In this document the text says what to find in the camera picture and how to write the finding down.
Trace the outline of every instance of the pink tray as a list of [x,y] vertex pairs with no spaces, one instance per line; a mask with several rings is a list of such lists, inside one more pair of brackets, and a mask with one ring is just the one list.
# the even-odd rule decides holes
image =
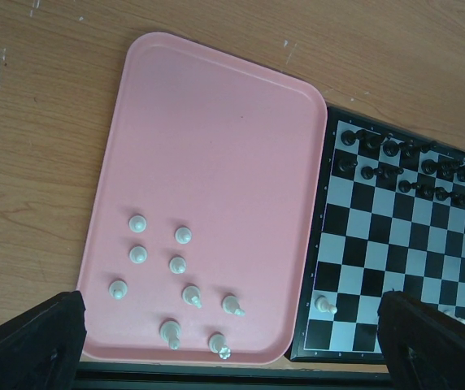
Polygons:
[[[265,364],[293,337],[327,111],[311,85],[160,32],[129,49],[78,289],[86,355],[109,361]],[[144,215],[147,229],[128,220]],[[187,245],[174,239],[185,225]],[[128,259],[134,245],[149,256]],[[180,255],[187,271],[172,274]],[[110,283],[128,293],[116,300]],[[196,284],[203,307],[182,301]],[[235,294],[245,317],[226,314]],[[171,351],[166,319],[182,328]],[[227,361],[209,351],[227,338]]]

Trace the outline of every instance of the chessboard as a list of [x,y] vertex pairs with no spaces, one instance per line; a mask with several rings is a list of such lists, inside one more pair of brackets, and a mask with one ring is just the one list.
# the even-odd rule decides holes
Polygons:
[[465,152],[328,109],[290,359],[382,363],[382,294],[465,323]]

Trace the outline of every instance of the wood grain surface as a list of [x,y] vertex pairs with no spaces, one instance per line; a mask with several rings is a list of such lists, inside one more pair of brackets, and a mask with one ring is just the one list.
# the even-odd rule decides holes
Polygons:
[[465,150],[465,1],[0,0],[0,324],[75,288],[124,56],[158,30]]

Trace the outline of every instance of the black chessboard frame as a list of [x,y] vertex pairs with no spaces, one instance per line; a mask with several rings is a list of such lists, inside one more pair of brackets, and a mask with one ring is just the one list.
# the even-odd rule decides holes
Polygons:
[[[315,270],[319,252],[319,248],[316,247],[316,243],[319,243],[324,224],[324,212],[327,201],[326,188],[332,171],[336,131],[338,122],[340,121],[381,134],[391,132],[393,134],[393,138],[400,141],[408,141],[411,139],[415,140],[415,143],[432,141],[413,132],[378,122],[375,119],[356,115],[347,110],[331,106],[328,108],[328,122],[324,138],[323,155],[321,158],[321,168],[319,172],[311,234],[303,273],[302,289],[298,303],[298,316],[294,330],[293,343],[287,352],[287,358],[289,358],[292,362],[383,364],[385,362],[384,357],[380,353],[368,353],[366,356],[362,357],[361,353],[358,352],[343,352],[341,354],[335,351],[314,351],[304,349],[309,310],[310,305],[312,305],[311,294],[314,290]],[[438,143],[437,152],[439,154],[446,155],[449,158],[461,158],[465,162],[465,152],[452,146]]]

